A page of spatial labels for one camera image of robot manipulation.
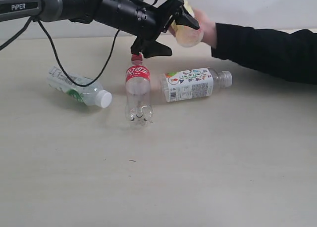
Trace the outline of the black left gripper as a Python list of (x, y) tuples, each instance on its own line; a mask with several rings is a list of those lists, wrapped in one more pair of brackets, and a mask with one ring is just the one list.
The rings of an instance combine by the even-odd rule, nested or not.
[(172, 22), (199, 29), (199, 23), (185, 8), (184, 0), (166, 0), (159, 7), (141, 1), (100, 0), (94, 20), (137, 36), (131, 53), (144, 58), (172, 56), (170, 47), (157, 42), (161, 32), (166, 33)]

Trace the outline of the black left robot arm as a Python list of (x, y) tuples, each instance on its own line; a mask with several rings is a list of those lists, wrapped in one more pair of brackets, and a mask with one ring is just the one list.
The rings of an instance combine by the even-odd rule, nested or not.
[(176, 13), (177, 0), (159, 7), (140, 0), (0, 0), (0, 20), (33, 17), (44, 22), (70, 20), (83, 24), (96, 21), (135, 35), (132, 54), (145, 58), (171, 56), (172, 50), (157, 42)]

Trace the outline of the black sleeved forearm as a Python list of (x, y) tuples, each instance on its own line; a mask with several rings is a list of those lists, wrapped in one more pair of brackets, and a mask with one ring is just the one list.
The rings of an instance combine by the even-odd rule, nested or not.
[(289, 82), (316, 85), (317, 35), (217, 23), (213, 57)]

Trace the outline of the person's open hand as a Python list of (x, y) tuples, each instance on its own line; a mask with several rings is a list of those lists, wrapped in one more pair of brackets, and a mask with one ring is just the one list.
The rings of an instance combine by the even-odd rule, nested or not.
[(216, 23), (211, 21), (209, 17), (203, 11), (199, 9), (193, 9), (195, 17), (199, 22), (200, 28), (204, 32), (202, 42), (209, 45), (211, 48), (216, 49), (217, 46), (217, 31)]

